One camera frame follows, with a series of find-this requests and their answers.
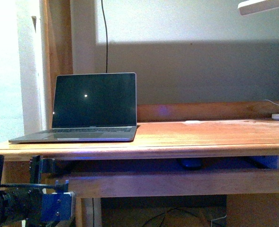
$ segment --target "black screen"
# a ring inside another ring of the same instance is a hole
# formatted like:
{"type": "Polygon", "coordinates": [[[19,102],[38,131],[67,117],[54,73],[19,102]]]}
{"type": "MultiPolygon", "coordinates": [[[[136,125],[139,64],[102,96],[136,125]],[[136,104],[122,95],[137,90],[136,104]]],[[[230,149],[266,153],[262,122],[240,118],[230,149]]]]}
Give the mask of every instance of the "black screen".
{"type": "Polygon", "coordinates": [[[53,128],[136,125],[135,73],[58,76],[53,128]]]}

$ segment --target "laptop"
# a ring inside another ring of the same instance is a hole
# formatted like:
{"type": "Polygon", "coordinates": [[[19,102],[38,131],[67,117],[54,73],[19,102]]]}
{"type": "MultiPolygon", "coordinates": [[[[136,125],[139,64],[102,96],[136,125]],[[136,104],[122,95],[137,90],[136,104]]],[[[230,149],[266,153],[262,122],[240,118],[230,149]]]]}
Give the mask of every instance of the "laptop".
{"type": "Polygon", "coordinates": [[[135,73],[60,75],[52,129],[9,142],[133,141],[136,128],[135,73]]]}

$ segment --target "wooden drawer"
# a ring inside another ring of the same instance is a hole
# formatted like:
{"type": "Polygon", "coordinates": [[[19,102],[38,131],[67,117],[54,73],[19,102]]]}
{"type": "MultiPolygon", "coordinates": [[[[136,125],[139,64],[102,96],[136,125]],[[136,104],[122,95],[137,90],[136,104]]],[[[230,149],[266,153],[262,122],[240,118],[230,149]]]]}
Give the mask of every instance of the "wooden drawer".
{"type": "Polygon", "coordinates": [[[86,161],[77,171],[62,179],[79,198],[279,192],[279,169],[257,168],[239,157],[209,158],[197,171],[175,159],[86,161]]]}

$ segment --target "desk surface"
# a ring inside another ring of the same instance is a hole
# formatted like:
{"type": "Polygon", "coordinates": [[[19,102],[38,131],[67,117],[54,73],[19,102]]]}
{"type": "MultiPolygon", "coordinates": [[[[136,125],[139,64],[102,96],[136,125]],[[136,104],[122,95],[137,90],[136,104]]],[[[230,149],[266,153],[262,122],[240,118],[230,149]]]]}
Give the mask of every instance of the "desk surface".
{"type": "Polygon", "coordinates": [[[32,155],[63,160],[279,155],[279,121],[224,120],[140,123],[133,142],[0,143],[8,161],[32,155]]]}

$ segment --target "laptop keyboard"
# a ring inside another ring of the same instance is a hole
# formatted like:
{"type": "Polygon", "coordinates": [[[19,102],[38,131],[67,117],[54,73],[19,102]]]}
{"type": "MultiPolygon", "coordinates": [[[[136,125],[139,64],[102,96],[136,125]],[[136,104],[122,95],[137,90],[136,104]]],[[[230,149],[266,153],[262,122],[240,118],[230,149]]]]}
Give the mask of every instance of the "laptop keyboard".
{"type": "Polygon", "coordinates": [[[117,132],[131,131],[131,127],[115,127],[115,128],[79,128],[79,129],[51,129],[49,132],[58,133],[58,132],[117,132]]]}

